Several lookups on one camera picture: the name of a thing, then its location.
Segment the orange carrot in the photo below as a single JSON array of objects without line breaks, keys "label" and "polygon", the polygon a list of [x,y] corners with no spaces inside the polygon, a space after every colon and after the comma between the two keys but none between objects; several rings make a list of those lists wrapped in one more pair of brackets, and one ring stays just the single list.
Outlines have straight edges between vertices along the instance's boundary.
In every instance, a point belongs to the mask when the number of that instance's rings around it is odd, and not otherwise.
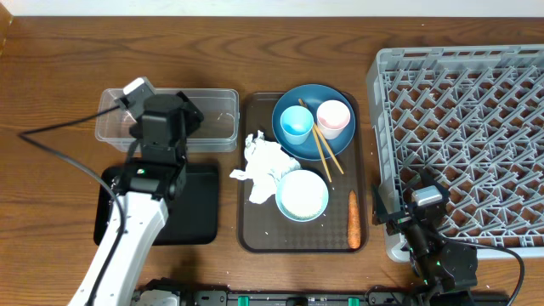
[{"label": "orange carrot", "polygon": [[348,194],[348,228],[347,228],[348,246],[351,249],[360,247],[361,227],[360,227],[360,208],[358,198],[354,190]]}]

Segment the light blue bowl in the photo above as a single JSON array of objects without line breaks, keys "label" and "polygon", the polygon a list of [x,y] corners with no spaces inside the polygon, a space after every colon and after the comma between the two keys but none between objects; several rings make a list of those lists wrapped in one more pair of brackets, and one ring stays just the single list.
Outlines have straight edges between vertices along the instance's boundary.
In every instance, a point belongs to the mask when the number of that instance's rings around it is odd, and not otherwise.
[{"label": "light blue bowl", "polygon": [[325,181],[309,170],[295,170],[279,182],[275,193],[276,206],[288,219],[305,223],[318,218],[329,201]]}]

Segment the wooden chopstick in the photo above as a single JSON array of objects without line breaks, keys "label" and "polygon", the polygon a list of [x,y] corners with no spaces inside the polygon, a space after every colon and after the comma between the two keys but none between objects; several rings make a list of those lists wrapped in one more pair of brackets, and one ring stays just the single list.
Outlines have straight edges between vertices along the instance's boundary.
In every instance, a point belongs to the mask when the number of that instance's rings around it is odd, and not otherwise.
[{"label": "wooden chopstick", "polygon": [[342,166],[340,165],[339,161],[337,160],[335,154],[333,153],[331,146],[327,143],[327,141],[326,141],[324,135],[323,135],[322,132],[318,129],[318,127],[317,127],[317,133],[318,133],[318,136],[319,136],[319,138],[320,138],[320,143],[321,143],[322,150],[323,150],[323,147],[325,147],[325,149],[326,149],[326,151],[328,152],[330,158],[334,161],[335,165],[337,166],[339,172],[340,172],[341,174],[344,174],[343,168],[342,168]]},{"label": "wooden chopstick", "polygon": [[[307,110],[309,110],[308,106],[303,102],[302,99],[298,99],[298,103],[306,108]],[[323,168],[325,169],[326,171],[326,176],[328,178],[328,181],[331,183],[332,182],[332,177],[331,177],[331,174],[330,174],[330,171],[329,171],[329,168],[326,164],[326,159],[325,159],[325,156],[324,156],[324,153],[323,153],[323,150],[322,150],[322,147],[321,147],[321,143],[320,143],[320,138],[318,136],[318,133],[317,133],[317,126],[315,123],[313,123],[313,126],[312,126],[312,133],[313,133],[313,136],[314,136],[314,142],[316,144],[316,147],[317,147],[317,150],[319,152],[319,155],[320,155],[320,160],[322,162],[322,166]]]}]

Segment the white napkin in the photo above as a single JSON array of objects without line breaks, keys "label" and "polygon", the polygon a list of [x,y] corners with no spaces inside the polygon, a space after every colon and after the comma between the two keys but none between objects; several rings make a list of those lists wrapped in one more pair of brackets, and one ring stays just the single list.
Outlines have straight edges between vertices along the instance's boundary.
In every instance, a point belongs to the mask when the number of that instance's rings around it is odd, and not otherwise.
[{"label": "white napkin", "polygon": [[302,168],[295,158],[281,149],[279,143],[266,140],[260,130],[246,136],[244,158],[245,169],[235,169],[229,176],[240,181],[252,181],[248,200],[254,204],[265,203],[276,193],[285,175]]}]

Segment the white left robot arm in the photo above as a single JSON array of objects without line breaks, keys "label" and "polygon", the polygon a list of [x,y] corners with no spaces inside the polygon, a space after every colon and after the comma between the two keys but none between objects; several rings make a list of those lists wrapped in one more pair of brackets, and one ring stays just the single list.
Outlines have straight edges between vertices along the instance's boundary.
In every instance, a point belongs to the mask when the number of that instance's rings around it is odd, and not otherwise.
[{"label": "white left robot arm", "polygon": [[128,305],[145,259],[168,218],[167,204],[186,183],[186,140],[204,116],[183,93],[126,93],[135,140],[112,194],[115,202],[105,235],[72,305]]}]

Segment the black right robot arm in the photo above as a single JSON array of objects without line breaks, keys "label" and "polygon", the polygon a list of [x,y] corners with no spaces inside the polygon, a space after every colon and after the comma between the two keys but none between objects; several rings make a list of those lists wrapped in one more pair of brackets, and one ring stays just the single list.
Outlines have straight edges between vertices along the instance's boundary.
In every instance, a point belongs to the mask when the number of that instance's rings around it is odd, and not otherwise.
[{"label": "black right robot arm", "polygon": [[450,192],[426,171],[420,172],[420,181],[422,188],[411,193],[411,202],[394,213],[387,211],[378,188],[372,188],[373,223],[385,225],[388,235],[405,237],[412,268],[424,280],[403,304],[474,305],[470,288],[478,283],[477,248],[439,234]]}]

